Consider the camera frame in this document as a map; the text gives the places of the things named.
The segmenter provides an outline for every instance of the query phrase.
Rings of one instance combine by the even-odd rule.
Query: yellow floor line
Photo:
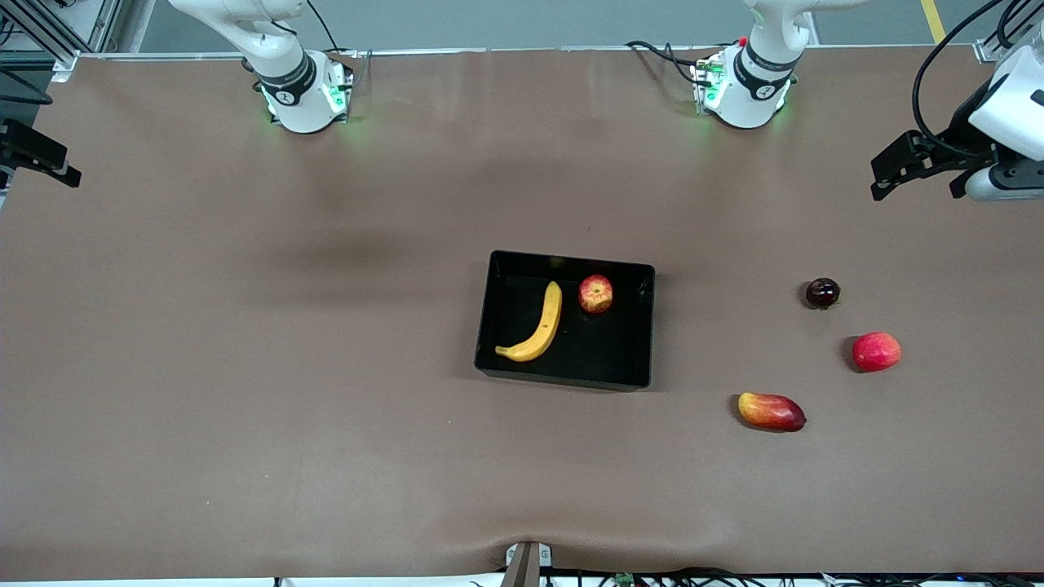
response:
[[[921,0],[921,7],[924,8],[924,18],[927,19],[928,28],[931,29],[931,38],[939,43],[946,37],[946,29],[943,28],[943,19],[939,18],[935,0]]]

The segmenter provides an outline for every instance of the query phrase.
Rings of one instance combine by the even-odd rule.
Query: gray floor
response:
[[[947,30],[980,0],[936,0]],[[356,49],[484,47],[546,48],[620,45],[635,39],[662,44],[710,45],[750,32],[741,0],[314,0],[338,44]],[[929,44],[920,0],[879,0],[865,6],[820,13],[821,41],[831,45]],[[989,15],[957,38],[989,34]],[[292,23],[306,47],[327,48],[315,17]],[[156,0],[141,52],[229,51],[216,32]]]

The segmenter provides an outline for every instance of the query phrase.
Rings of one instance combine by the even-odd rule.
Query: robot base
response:
[[[319,51],[306,51],[315,62],[315,83],[301,96],[296,105],[284,105],[262,91],[268,101],[271,121],[294,133],[317,133],[332,122],[347,122],[355,75],[343,64]]]
[[[692,93],[698,114],[714,113],[727,124],[737,128],[757,128],[768,122],[785,102],[790,89],[787,81],[767,100],[758,100],[736,79],[734,63],[742,47],[733,45],[689,68],[694,79],[710,87],[693,84]]]

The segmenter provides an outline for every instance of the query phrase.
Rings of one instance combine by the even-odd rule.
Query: black cable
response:
[[[1000,14],[1000,19],[997,20],[997,43],[1005,49],[1011,49],[1015,44],[1012,40],[1007,38],[1007,24],[1012,22],[1012,17],[1015,14],[1015,7],[1018,6],[1021,10],[1022,8],[1029,5],[1030,0],[1012,0],[1012,3],[1004,6],[1004,11]]]
[[[689,84],[693,84],[695,86],[703,86],[704,88],[710,88],[711,87],[711,83],[710,81],[704,81],[702,79],[696,79],[696,78],[692,77],[691,75],[689,75],[684,69],[682,69],[682,63],[680,61],[678,61],[678,56],[674,55],[674,49],[672,49],[670,47],[670,43],[667,43],[666,45],[664,45],[663,48],[666,49],[667,50],[667,54],[670,55],[670,61],[674,64],[674,69],[678,70],[678,74],[681,75],[682,77],[684,77],[686,81],[688,81]]]
[[[667,43],[666,45],[663,46],[664,49],[663,51],[644,41],[632,41],[631,43],[627,43],[626,46],[631,47],[632,49],[636,47],[643,47],[645,49],[648,49],[656,56],[662,60],[667,60],[668,62],[674,64],[674,69],[678,70],[679,75],[685,78],[685,80],[688,81],[689,84],[694,84],[703,88],[711,87],[710,81],[704,81],[703,79],[695,79],[694,77],[689,75],[684,69],[682,69],[683,65],[688,67],[694,67],[696,65],[696,62],[680,58],[678,55],[674,54],[674,49],[670,46],[670,43]]]
[[[3,19],[3,21],[0,22],[0,34],[4,36],[3,39],[0,40],[0,46],[6,45],[7,42],[10,41],[10,37],[15,34],[15,23],[8,21],[6,18]]]
[[[731,582],[728,579],[722,578],[722,577],[713,577],[713,578],[709,579],[708,581],[705,581],[705,582],[698,584],[697,587],[707,587],[708,585],[710,585],[710,584],[712,584],[714,582],[723,583],[723,584],[728,585],[729,587],[736,587],[735,583],[733,583],[733,582]]]
[[[29,84],[22,76],[18,75],[14,71],[7,69],[6,67],[0,66],[0,74],[5,75],[23,88],[35,93],[39,98],[26,98],[25,96],[10,96],[10,95],[0,95],[0,101],[2,102],[15,102],[20,104],[33,104],[33,105],[47,105],[54,103],[54,99],[51,98],[47,92],[38,89],[32,84]]]
[[[268,21],[268,22],[269,22],[269,23],[271,23],[271,25],[272,25],[272,26],[275,26],[276,28],[278,28],[278,29],[280,29],[280,30],[285,30],[285,31],[289,32],[290,34],[292,34],[292,36],[294,36],[294,37],[296,37],[296,36],[298,36],[298,31],[296,31],[296,30],[293,30],[292,28],[289,28],[289,27],[286,27],[286,26],[283,26],[283,25],[279,24],[278,22],[276,22],[276,21],[274,21],[274,20],[272,20],[272,21]]]
[[[910,92],[910,102],[912,103],[914,107],[914,121],[917,123],[918,130],[920,130],[921,134],[924,135],[924,137],[929,141],[960,157],[977,159],[981,157],[982,154],[969,152],[965,149],[957,148],[955,146],[947,144],[945,141],[943,141],[943,139],[939,138],[938,135],[935,135],[928,128],[928,125],[924,121],[924,116],[921,114],[921,81],[924,79],[925,72],[928,71],[928,66],[930,66],[931,63],[935,61],[935,57],[939,56],[939,53],[941,53],[943,49],[946,48],[946,46],[950,43],[950,41],[953,41],[953,38],[956,37],[957,33],[959,33],[962,30],[965,29],[965,27],[967,27],[969,24],[975,21],[975,19],[981,17],[987,11],[989,11],[990,8],[993,8],[994,6],[1000,4],[1004,0],[990,0],[981,7],[979,7],[979,9],[975,10],[974,13],[969,15],[968,18],[960,21],[956,26],[954,26],[953,29],[950,30],[950,32],[946,37],[944,37],[942,41],[939,42],[939,45],[935,45],[935,47],[931,50],[931,52],[928,53],[927,58],[925,58],[924,63],[921,64],[921,69],[918,70],[917,76],[914,77],[914,90]]]
[[[754,579],[752,577],[746,577],[746,576],[743,576],[743,574],[739,574],[739,573],[735,573],[735,572],[732,572],[731,570],[726,570],[723,568],[701,568],[701,569],[695,569],[694,572],[706,573],[707,577],[709,577],[709,578],[712,577],[712,578],[720,579],[720,578],[723,577],[723,578],[728,578],[728,579],[735,579],[735,580],[739,581],[740,583],[742,583],[743,587],[751,587],[750,585],[748,585],[748,582],[755,584],[757,587],[765,587],[765,584],[761,583],[757,579]]]
[[[1025,25],[1026,25],[1026,23],[1028,23],[1028,22],[1029,22],[1030,20],[1033,20],[1033,18],[1034,18],[1034,17],[1036,17],[1036,16],[1037,16],[1037,14],[1041,11],[1041,9],[1044,9],[1044,3],[1040,3],[1040,4],[1037,4],[1037,7],[1036,7],[1036,8],[1034,8],[1033,10],[1030,10],[1030,13],[1029,13],[1028,15],[1026,15],[1026,17],[1025,17],[1024,19],[1022,19],[1022,22],[1020,22],[1020,23],[1019,23],[1018,25],[1016,25],[1016,26],[1015,26],[1015,27],[1014,27],[1014,28],[1012,29],[1012,31],[1013,31],[1013,32],[1017,32],[1017,31],[1019,31],[1019,30],[1022,30],[1022,27],[1023,27],[1023,26],[1025,26]]]
[[[648,49],[649,51],[652,51],[652,53],[656,56],[658,56],[658,57],[660,57],[662,60],[667,60],[668,62],[669,61],[673,61],[673,60],[670,58],[670,55],[668,55],[667,53],[661,51],[660,49],[658,49],[652,44],[646,43],[644,41],[632,41],[631,43],[627,43],[626,46],[631,47],[632,49],[634,49],[635,47],[642,47],[644,49]],[[687,65],[687,66],[696,65],[696,62],[690,62],[688,60],[678,60],[678,63],[680,63],[682,65]]]
[[[930,574],[922,579],[901,580],[895,576],[885,574],[880,577],[862,577],[859,574],[838,574],[838,579],[848,579],[854,583],[838,584],[837,587],[922,587],[929,581],[956,581],[963,578],[964,581],[988,583],[992,587],[1005,587],[1005,583],[997,578],[976,572],[940,572]]]
[[[323,30],[327,32],[327,39],[330,40],[330,47],[332,47],[331,49],[327,50],[328,51],[343,50],[340,47],[338,47],[337,42],[333,40],[333,34],[330,33],[330,27],[326,25],[326,20],[323,19],[323,15],[321,15],[319,11],[315,9],[315,4],[312,4],[312,0],[308,0],[308,7],[312,9],[312,14],[315,15],[315,18],[319,20],[319,24],[323,25]]]

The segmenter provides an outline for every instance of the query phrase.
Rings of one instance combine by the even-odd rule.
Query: metal frame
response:
[[[514,546],[511,564],[504,572],[500,587],[540,587],[540,547],[536,542],[522,542]]]
[[[0,0],[0,10],[54,60],[56,79],[72,71],[81,53],[104,50],[112,22],[123,0],[100,0],[101,7],[90,37],[85,40],[42,0]]]
[[[1013,1],[1019,4],[1017,8],[1012,10],[1012,22],[1018,23],[1018,25],[1010,30],[1005,30],[1005,32],[1013,41],[1017,41],[1040,20],[1038,15],[1041,10],[1044,10],[1044,0]],[[997,63],[1003,58],[1005,52],[1005,49],[997,42],[996,31],[992,32],[986,39],[975,41],[973,48],[975,49],[975,57],[982,64]]]

